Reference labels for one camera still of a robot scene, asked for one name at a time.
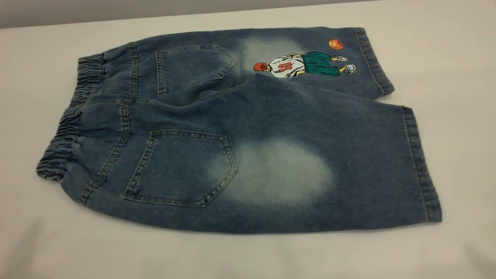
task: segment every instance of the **white tablecloth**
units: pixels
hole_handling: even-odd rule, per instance
[[[417,116],[441,224],[177,232],[85,209],[37,177],[72,96],[78,57],[160,34],[294,26],[367,30],[396,87],[380,101]],[[494,0],[382,0],[0,30],[0,278],[496,278],[494,51]]]

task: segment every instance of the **orange basketball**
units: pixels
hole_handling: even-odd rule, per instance
[[[329,47],[334,50],[342,50],[344,49],[344,44],[340,40],[332,39],[329,41]]]

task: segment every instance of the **embroidery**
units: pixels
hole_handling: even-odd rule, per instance
[[[344,44],[336,39],[328,42],[330,48],[341,50]],[[331,66],[330,62],[347,62],[348,58],[342,55],[331,57],[322,51],[312,51],[307,54],[283,55],[273,59],[270,63],[260,62],[253,66],[255,71],[268,71],[279,78],[291,78],[306,72],[323,74],[326,76],[340,76],[342,72],[349,74],[356,72],[354,64],[345,64],[338,68]]]

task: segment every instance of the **sneaker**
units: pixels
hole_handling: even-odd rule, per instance
[[[335,56],[333,56],[333,58],[334,59],[337,59],[337,61],[339,61],[339,62],[346,62],[346,61],[348,61],[348,58],[346,58],[346,57],[344,57],[342,55],[335,55]]]
[[[347,73],[355,73],[355,71],[357,70],[357,67],[355,67],[355,65],[353,64],[346,64],[344,65],[344,67],[344,71]]]

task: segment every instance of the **denim shorts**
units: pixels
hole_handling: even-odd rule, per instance
[[[178,230],[441,222],[410,108],[362,28],[170,34],[79,59],[37,172],[76,202]]]

